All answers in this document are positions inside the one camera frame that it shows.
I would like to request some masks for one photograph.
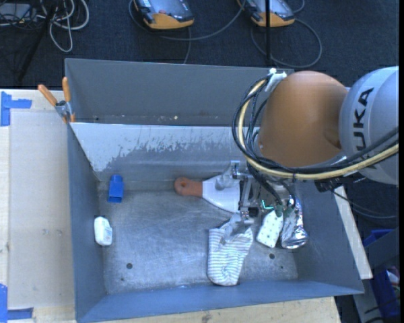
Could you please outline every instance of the black tripod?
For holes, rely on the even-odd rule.
[[[59,6],[59,0],[51,0],[51,5],[49,7],[48,14],[45,17],[45,29],[41,28],[39,30],[39,33],[36,35],[35,42],[33,43],[32,47],[29,49],[28,54],[20,67],[19,74],[17,76],[18,86],[22,85],[22,79],[24,78],[24,76],[27,73],[27,69],[30,66],[30,63],[32,62],[33,56],[37,51],[40,41],[42,40],[44,31],[47,31],[48,27],[49,27],[49,23],[53,22],[53,16],[54,16],[58,6]]]

